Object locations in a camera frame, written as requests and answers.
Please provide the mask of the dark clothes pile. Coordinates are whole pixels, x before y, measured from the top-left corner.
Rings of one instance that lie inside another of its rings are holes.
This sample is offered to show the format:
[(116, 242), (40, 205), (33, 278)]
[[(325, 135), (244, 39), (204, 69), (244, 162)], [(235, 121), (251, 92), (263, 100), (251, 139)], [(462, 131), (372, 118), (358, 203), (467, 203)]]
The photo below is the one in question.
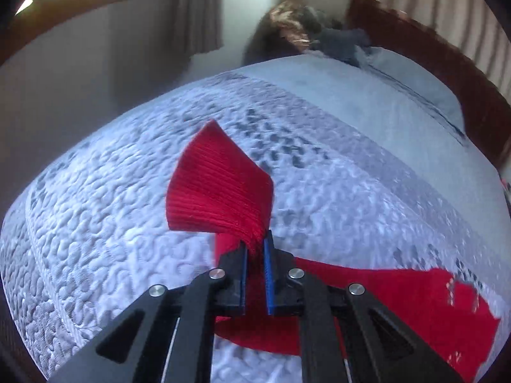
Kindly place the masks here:
[(287, 0), (260, 20), (245, 48), (243, 64), (309, 53), (357, 67), (371, 53), (371, 41), (363, 29), (347, 29), (324, 11)]

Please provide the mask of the red knit sweater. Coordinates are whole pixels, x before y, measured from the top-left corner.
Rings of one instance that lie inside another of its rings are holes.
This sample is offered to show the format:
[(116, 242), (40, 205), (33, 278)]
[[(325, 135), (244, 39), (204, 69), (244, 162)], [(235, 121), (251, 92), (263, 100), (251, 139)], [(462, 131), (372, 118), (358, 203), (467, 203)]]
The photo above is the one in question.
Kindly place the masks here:
[[(269, 316), (263, 279), (263, 238), (269, 228), (274, 184), (211, 121), (179, 159), (166, 196), (166, 218), (173, 231), (215, 233), (215, 256), (248, 247), (247, 313), (217, 320), (219, 336), (239, 346), (280, 355), (299, 355), (298, 321)], [(474, 381), (489, 357), (499, 319), (467, 284), (456, 284), (444, 269), (364, 270), (297, 259), (305, 272), (337, 288), (357, 282), (412, 328), (466, 382)]]

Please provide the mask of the grey curtain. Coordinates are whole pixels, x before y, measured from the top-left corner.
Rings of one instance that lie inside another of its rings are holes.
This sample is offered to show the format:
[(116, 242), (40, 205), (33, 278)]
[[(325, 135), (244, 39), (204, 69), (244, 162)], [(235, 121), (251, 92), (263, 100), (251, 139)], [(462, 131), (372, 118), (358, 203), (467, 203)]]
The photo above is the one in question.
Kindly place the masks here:
[(220, 49), (221, 14), (222, 0), (179, 0), (172, 46), (188, 56)]

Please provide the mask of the light blue pillow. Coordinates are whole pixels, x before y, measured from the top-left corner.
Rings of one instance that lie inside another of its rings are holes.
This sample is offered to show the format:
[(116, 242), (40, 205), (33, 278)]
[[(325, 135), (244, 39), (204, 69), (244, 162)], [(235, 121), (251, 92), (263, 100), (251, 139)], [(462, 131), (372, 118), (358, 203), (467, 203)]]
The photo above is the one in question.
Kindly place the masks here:
[(389, 49), (356, 48), (359, 67), (405, 94), (440, 123), (460, 144), (466, 141), (461, 104), (453, 92), (415, 61)]

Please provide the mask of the dark wooden headboard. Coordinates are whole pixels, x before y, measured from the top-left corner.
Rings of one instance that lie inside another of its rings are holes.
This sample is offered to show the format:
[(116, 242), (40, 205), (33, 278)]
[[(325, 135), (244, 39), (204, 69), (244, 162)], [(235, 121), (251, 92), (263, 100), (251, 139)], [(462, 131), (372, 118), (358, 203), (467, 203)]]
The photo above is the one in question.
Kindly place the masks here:
[(424, 67), (461, 103), (465, 132), (499, 171), (510, 158), (510, 105), (461, 50), (433, 29), (378, 0), (350, 0), (347, 24), (363, 29), (375, 46), (392, 50)]

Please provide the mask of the white quilted bedspread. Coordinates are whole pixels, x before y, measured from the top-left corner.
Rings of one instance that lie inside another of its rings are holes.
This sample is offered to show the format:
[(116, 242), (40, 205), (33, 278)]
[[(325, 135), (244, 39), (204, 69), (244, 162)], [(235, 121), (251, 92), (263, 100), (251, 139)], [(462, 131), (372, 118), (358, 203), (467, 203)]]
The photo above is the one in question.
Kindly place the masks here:
[(294, 56), (200, 80), (138, 106), (51, 163), (1, 232), (7, 304), (49, 377), (150, 285), (214, 265), (210, 233), (173, 231), (165, 196), (210, 120), (272, 179), (275, 244), (299, 259), (453, 275), (510, 334), (510, 217), (495, 167), (359, 66)]

